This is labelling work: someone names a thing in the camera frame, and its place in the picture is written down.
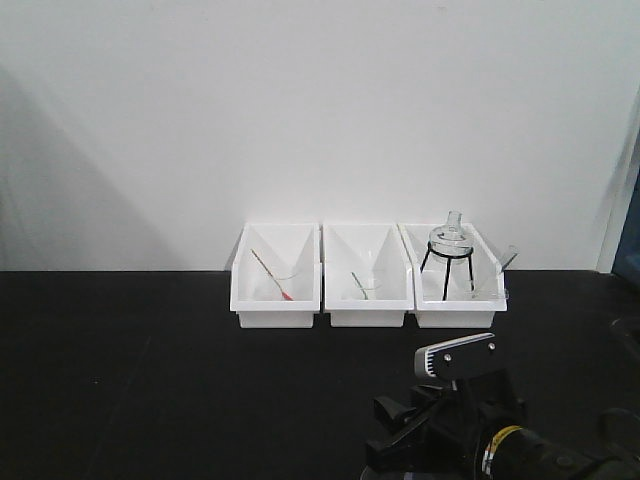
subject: black tabletop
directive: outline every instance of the black tabletop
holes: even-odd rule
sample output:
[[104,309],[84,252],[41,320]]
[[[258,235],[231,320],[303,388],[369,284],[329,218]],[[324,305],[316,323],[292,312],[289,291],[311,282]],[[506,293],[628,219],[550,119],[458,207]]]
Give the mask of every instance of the black tabletop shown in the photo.
[[[610,334],[640,297],[594,272],[507,274],[494,331],[531,428],[598,451],[597,414],[640,405]],[[408,400],[413,353],[473,330],[243,330],[226,273],[0,274],[0,478],[345,479]]]

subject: robotic arm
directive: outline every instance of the robotic arm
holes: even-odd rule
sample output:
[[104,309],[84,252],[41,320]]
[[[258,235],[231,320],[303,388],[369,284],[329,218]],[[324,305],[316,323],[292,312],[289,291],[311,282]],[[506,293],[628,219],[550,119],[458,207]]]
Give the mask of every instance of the robotic arm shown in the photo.
[[[504,348],[494,334],[420,348],[414,365],[418,378],[439,378],[448,385],[413,387],[411,406],[374,399],[375,417],[391,436],[366,443],[363,478],[375,477],[373,472],[377,478],[386,478],[385,472],[435,475],[426,479],[456,471],[470,480],[640,479],[640,458],[614,442],[608,442],[614,456],[595,459],[528,430],[524,402],[513,391]],[[640,423],[625,410],[601,416],[605,438],[609,420],[625,415]]]

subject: thin metal rod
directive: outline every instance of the thin metal rod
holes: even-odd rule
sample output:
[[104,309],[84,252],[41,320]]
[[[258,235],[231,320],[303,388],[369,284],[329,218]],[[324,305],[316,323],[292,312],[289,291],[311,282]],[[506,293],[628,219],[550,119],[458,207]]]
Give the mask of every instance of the thin metal rod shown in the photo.
[[422,270],[424,270],[424,266],[427,263],[427,258],[429,258],[430,252],[431,252],[431,244],[429,243],[429,245],[427,246],[427,253],[425,253],[424,260],[422,260],[422,265],[420,265],[420,273],[422,273]]
[[468,260],[469,260],[469,280],[471,281],[471,291],[473,292],[475,288],[475,283],[473,281],[473,264],[471,263],[471,256],[469,256]]
[[449,288],[449,275],[451,274],[451,259],[447,258],[447,273],[444,277],[444,293],[442,294],[442,300],[447,299],[447,290]]

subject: white backdrop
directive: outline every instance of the white backdrop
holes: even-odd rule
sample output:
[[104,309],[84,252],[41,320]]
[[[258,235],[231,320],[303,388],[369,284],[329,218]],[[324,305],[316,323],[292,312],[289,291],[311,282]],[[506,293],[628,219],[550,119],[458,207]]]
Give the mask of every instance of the white backdrop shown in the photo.
[[0,2],[5,269],[214,269],[245,221],[444,221],[595,268],[637,1]]

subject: glass funnel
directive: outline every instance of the glass funnel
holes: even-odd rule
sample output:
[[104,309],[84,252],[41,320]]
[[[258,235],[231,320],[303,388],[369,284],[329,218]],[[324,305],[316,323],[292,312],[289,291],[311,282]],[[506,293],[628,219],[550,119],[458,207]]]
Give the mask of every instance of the glass funnel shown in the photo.
[[431,250],[448,257],[468,255],[473,250],[473,236],[462,225],[462,214],[450,211],[447,223],[431,230],[429,242]]

